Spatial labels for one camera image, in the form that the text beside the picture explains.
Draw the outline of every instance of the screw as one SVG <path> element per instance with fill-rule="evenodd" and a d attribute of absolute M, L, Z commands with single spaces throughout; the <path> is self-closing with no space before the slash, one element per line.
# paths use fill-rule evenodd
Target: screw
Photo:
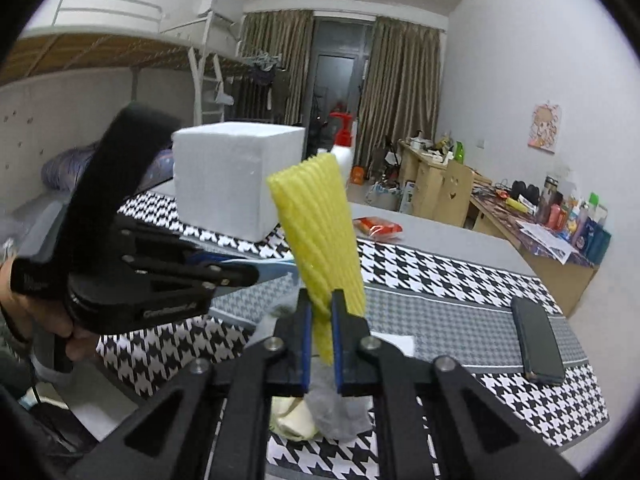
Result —
<path fill-rule="evenodd" d="M 456 362 L 448 355 L 438 357 L 433 364 L 441 372 L 450 372 L 456 367 Z"/>
<path fill-rule="evenodd" d="M 271 336 L 265 339 L 263 344 L 269 352 L 275 352 L 284 346 L 284 341 L 279 337 Z"/>
<path fill-rule="evenodd" d="M 372 335 L 367 335 L 360 340 L 360 346 L 365 350 L 377 350 L 382 345 L 382 341 Z"/>
<path fill-rule="evenodd" d="M 201 357 L 194 359 L 193 361 L 191 361 L 191 364 L 189 365 L 189 371 L 192 374 L 200 375 L 206 372 L 207 370 L 209 370 L 209 361 Z"/>

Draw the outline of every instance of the smartphone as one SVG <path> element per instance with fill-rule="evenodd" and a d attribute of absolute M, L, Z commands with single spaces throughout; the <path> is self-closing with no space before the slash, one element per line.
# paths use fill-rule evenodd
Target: smartphone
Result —
<path fill-rule="evenodd" d="M 511 311 L 520 341 L 525 378 L 536 384 L 562 384 L 564 365 L 545 308 L 525 298 L 513 298 Z"/>

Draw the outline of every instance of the red pump cap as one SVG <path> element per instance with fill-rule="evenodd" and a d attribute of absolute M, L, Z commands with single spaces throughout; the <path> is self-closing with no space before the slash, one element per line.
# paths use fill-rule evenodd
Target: red pump cap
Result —
<path fill-rule="evenodd" d="M 351 120 L 353 116 L 345 112 L 331 112 L 329 117 L 342 119 L 342 129 L 335 134 L 334 145 L 351 147 Z"/>

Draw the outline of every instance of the white bottle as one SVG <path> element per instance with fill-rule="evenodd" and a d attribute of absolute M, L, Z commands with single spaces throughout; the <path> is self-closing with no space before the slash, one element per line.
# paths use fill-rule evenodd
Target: white bottle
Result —
<path fill-rule="evenodd" d="M 341 130 L 335 136 L 334 146 L 331 153 L 338 159 L 340 176 L 345 187 L 349 183 L 351 167 L 353 165 L 353 147 L 351 145 L 351 133 L 348 130 Z"/>

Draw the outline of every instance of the yellow foam net sleeve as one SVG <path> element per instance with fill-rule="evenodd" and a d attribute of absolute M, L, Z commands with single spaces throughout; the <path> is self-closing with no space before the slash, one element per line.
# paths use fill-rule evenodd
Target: yellow foam net sleeve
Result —
<path fill-rule="evenodd" d="M 347 311 L 364 316 L 365 295 L 344 182 L 331 153 L 267 179 L 300 277 L 313 303 L 313 338 L 322 361 L 334 360 L 331 294 L 344 291 Z"/>

